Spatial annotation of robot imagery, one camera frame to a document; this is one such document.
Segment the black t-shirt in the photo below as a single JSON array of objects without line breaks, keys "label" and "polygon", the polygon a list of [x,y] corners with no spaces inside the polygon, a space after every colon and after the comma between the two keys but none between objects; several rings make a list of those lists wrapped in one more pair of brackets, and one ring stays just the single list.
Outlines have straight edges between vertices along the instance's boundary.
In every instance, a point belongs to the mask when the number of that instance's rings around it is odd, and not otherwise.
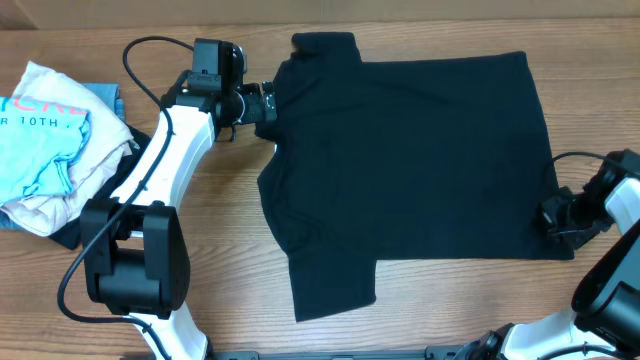
[{"label": "black t-shirt", "polygon": [[376,299],[381,260],[570,260],[536,226],[558,187],[525,53],[365,62],[350,33],[297,33],[258,177],[295,317]]}]

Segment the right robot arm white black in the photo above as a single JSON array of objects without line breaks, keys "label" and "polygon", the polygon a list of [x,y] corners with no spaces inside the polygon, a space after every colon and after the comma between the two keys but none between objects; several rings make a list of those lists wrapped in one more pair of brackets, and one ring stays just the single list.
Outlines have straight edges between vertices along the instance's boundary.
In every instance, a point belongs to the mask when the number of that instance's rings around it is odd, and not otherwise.
[{"label": "right robot arm white black", "polygon": [[538,207],[549,239],[577,250],[616,226],[621,234],[576,288],[569,308],[528,324],[507,324],[468,343],[456,358],[636,359],[639,356],[639,155],[601,159],[574,194],[560,188]]}]

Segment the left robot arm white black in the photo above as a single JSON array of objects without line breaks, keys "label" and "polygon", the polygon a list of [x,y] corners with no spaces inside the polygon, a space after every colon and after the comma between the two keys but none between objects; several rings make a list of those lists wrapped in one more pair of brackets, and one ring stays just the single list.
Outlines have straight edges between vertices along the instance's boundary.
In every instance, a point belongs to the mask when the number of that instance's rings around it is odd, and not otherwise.
[{"label": "left robot arm white black", "polygon": [[155,359],[211,359],[190,314],[190,260],[178,210],[194,170],[222,128],[276,117],[274,86],[241,76],[181,73],[162,96],[158,128],[116,189],[80,216],[89,298],[132,324]]}]

